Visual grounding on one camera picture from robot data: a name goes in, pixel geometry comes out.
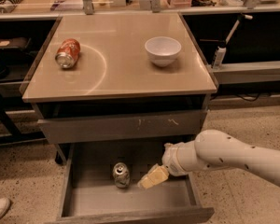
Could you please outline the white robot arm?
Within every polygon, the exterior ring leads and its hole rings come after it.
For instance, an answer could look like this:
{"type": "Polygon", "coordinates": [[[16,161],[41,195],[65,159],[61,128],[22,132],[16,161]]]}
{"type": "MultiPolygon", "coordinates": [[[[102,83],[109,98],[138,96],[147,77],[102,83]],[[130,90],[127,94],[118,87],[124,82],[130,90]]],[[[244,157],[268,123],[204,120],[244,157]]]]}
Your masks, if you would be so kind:
{"type": "Polygon", "coordinates": [[[193,141],[164,146],[161,165],[155,164],[140,179],[140,189],[157,186],[169,175],[223,168],[242,169],[280,187],[280,150],[252,146],[218,130],[205,130],[193,141]]]}

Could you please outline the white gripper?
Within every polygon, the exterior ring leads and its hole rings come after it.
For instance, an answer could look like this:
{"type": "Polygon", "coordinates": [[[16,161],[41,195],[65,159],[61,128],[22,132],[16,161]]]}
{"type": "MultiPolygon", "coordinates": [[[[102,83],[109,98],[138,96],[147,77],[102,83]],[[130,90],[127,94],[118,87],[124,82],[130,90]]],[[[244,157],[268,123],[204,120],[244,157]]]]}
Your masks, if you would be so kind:
{"type": "Polygon", "coordinates": [[[137,183],[140,189],[150,189],[159,185],[168,179],[169,174],[182,176],[196,168],[197,155],[193,141],[177,144],[166,143],[164,147],[165,151],[161,158],[164,166],[158,164],[152,166],[137,183]]]}

